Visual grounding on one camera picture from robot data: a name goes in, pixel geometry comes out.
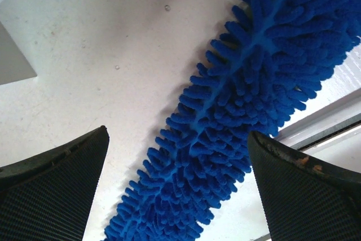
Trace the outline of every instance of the blue fabric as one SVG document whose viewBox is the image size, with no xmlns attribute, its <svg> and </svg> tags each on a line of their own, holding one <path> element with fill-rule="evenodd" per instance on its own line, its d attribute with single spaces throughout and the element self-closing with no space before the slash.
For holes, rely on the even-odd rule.
<svg viewBox="0 0 361 241">
<path fill-rule="evenodd" d="M 105 229 L 108 241 L 192 241 L 251 171 L 252 130 L 276 136 L 360 43 L 361 0 L 243 0 L 206 52 Z"/>
</svg>

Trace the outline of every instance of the speckled white surface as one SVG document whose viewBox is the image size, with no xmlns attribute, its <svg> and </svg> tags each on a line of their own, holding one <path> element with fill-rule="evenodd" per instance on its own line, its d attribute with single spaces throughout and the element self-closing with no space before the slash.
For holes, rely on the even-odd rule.
<svg viewBox="0 0 361 241">
<path fill-rule="evenodd" d="M 0 21 L 38 77 L 0 86 L 0 166 L 106 125 L 111 142 L 84 240 L 103 238 L 209 40 L 232 18 L 232 3 L 238 0 L 4 0 Z M 290 123 L 361 87 L 358 52 Z M 239 187 L 200 240 L 267 233 L 253 176 Z"/>
</svg>

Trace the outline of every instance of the gray metal object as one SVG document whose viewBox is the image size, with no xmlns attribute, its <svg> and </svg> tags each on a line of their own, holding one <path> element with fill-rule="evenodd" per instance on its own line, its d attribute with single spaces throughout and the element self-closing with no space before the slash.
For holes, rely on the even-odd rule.
<svg viewBox="0 0 361 241">
<path fill-rule="evenodd" d="M 0 23 L 0 85 L 35 76 L 34 69 Z"/>
</svg>

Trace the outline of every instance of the blue fuzzy brush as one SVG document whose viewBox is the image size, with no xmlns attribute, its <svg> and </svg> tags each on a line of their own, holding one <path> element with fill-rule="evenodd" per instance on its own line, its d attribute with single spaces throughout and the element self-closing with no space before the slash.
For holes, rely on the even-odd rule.
<svg viewBox="0 0 361 241">
<path fill-rule="evenodd" d="M 179 97 L 105 229 L 107 241 L 193 241 L 249 173 L 251 130 L 276 136 L 360 43 L 361 0 L 243 0 Z"/>
</svg>

